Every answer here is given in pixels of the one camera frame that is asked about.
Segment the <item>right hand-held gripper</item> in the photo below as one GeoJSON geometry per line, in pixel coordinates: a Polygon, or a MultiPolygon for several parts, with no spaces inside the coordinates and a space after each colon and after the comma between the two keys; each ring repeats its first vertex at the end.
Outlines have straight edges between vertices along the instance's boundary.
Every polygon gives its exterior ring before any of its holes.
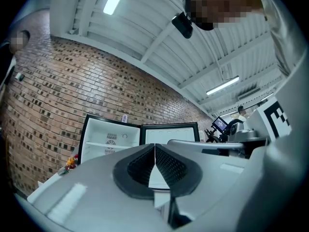
{"type": "Polygon", "coordinates": [[[202,152],[202,150],[240,151],[249,159],[253,150],[267,146],[277,138],[290,134],[292,128],[275,97],[258,107],[244,122],[234,122],[228,137],[229,143],[203,143],[169,140],[167,145],[202,152]]]}

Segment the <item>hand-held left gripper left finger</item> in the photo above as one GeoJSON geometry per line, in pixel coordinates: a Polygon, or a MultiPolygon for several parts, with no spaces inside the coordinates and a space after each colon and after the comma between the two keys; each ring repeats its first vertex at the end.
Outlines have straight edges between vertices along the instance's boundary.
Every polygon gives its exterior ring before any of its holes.
{"type": "Polygon", "coordinates": [[[36,210],[33,217],[52,232],[168,232],[152,199],[132,198],[114,182],[117,162],[134,160],[151,148],[128,148],[55,174],[27,198],[36,210]]]}

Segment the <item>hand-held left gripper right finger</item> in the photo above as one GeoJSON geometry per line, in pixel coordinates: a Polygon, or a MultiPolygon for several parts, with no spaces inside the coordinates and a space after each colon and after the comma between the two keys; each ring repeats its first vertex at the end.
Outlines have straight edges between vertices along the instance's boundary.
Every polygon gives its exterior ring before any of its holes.
{"type": "Polygon", "coordinates": [[[247,165],[247,160],[230,157],[230,151],[191,151],[155,145],[155,160],[169,192],[163,216],[172,228],[188,224],[224,197],[247,165]]]}

